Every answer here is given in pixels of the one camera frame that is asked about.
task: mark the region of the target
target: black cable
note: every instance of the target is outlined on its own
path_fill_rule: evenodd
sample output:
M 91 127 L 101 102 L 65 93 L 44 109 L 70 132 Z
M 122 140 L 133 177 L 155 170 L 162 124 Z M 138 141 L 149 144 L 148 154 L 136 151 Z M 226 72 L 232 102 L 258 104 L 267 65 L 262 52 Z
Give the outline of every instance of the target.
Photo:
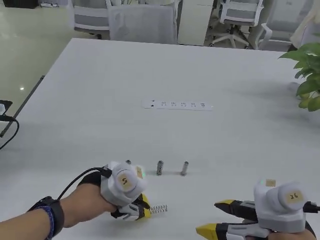
M 79 176 L 77 176 L 75 179 L 72 180 L 72 182 L 69 183 L 68 186 L 66 186 L 66 188 L 62 191 L 62 193 L 60 194 L 60 196 L 57 198 L 57 200 L 60 200 L 63 195 L 66 193 L 66 191 L 68 191 L 68 189 L 76 182 L 78 181 L 81 177 L 83 177 L 84 175 L 86 175 L 87 173 L 89 172 L 92 172 L 92 171 L 103 171 L 103 168 L 102 167 L 92 167 L 88 170 L 85 170 L 83 173 L 81 173 Z
M 1 147 L 0 147 L 0 150 L 3 149 L 8 143 L 11 142 L 12 139 L 15 138 L 15 136 L 18 134 L 18 131 L 20 129 L 20 124 L 18 122 L 17 119 L 15 119 L 14 117 L 12 116 L 7 116 L 7 115 L 1 115 L 0 116 L 0 122 L 16 122 L 16 130 L 15 130 L 15 133 L 13 134 L 12 137 L 10 137 Z

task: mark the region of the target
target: black wrist strap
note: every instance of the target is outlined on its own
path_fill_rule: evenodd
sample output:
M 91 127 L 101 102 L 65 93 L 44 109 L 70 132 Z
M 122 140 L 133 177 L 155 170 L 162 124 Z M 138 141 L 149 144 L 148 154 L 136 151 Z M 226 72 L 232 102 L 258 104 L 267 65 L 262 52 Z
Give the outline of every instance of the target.
M 35 205 L 33 205 L 28 212 L 38 208 L 48 206 L 51 208 L 51 213 L 53 215 L 54 221 L 54 230 L 53 230 L 53 237 L 56 236 L 61 230 L 64 228 L 65 225 L 65 214 L 61 207 L 59 200 L 54 200 L 51 196 L 47 196 L 40 201 L 38 201 Z

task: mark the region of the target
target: number label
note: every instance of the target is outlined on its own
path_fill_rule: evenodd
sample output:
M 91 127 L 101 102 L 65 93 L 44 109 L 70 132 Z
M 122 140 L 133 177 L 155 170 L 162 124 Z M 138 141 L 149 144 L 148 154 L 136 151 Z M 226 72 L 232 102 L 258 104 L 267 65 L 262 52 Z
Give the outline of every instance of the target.
M 138 178 L 143 179 L 142 169 L 138 166 L 136 167 L 136 175 L 138 176 Z
M 292 191 L 286 195 L 286 202 L 288 204 L 297 204 L 304 201 L 304 196 L 301 191 Z
M 118 176 L 118 182 L 122 185 L 124 190 L 128 190 L 132 187 L 131 182 L 125 174 L 121 174 L 120 176 Z

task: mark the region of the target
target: power strip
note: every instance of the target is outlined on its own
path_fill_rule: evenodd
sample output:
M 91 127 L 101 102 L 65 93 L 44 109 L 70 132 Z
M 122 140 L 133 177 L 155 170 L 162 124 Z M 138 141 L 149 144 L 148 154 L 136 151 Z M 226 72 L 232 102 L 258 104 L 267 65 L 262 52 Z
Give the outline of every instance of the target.
M 193 110 L 193 111 L 212 111 L 213 106 L 206 102 L 195 101 L 160 101 L 145 100 L 142 101 L 142 107 L 145 109 L 169 109 L 169 110 Z

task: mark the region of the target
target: wristband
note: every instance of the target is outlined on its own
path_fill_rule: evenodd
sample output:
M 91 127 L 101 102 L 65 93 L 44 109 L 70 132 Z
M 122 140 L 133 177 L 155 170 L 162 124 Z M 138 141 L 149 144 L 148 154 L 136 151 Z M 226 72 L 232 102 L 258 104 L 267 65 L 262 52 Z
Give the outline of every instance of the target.
M 65 225 L 65 214 L 60 205 L 59 200 L 52 199 L 51 196 L 47 196 L 40 201 L 38 201 L 35 205 L 33 205 L 28 212 L 41 208 L 41 207 L 49 207 L 50 212 L 53 217 L 53 234 L 52 237 L 55 237 L 61 230 L 64 228 Z
M 54 237 L 54 230 L 55 230 L 55 220 L 54 220 L 54 215 L 51 212 L 52 209 L 49 206 L 39 206 L 39 207 L 35 208 L 34 210 L 37 210 L 37 209 L 45 210 L 46 214 L 48 214 L 48 217 L 50 219 L 50 233 L 46 237 L 46 240 L 51 240 Z

